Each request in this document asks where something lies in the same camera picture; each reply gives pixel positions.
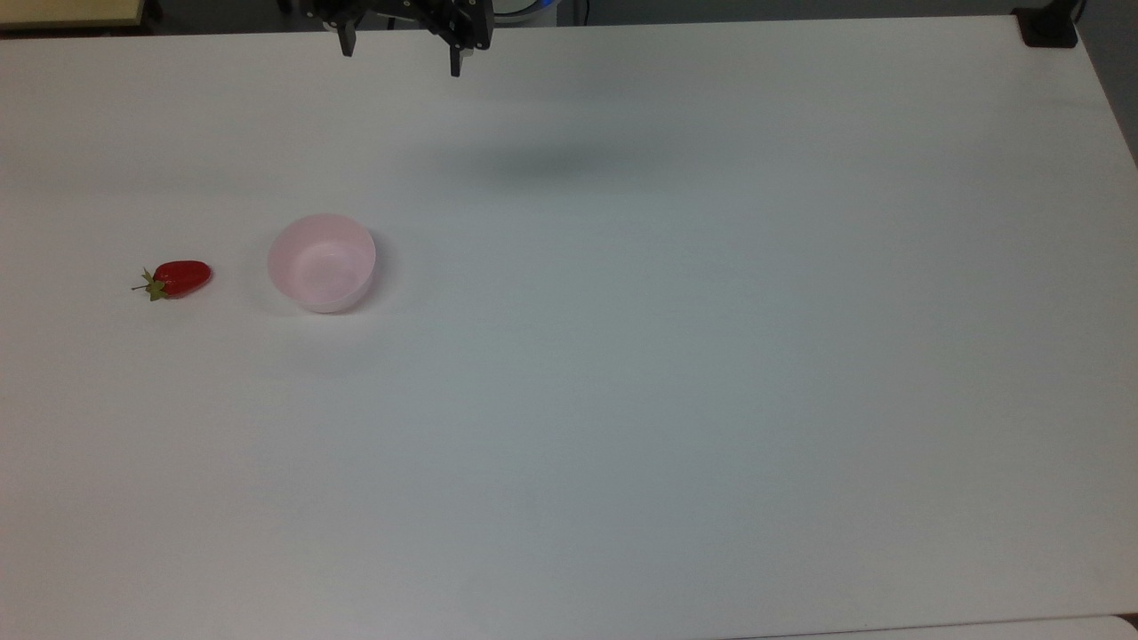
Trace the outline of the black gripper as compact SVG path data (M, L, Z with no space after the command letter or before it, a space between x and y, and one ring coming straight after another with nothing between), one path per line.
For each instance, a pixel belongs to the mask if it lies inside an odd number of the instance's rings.
M357 28L369 13L411 20L450 47L451 77L460 77L467 50L487 50L494 32L492 1L304 1L302 15L337 33L341 52L352 57Z

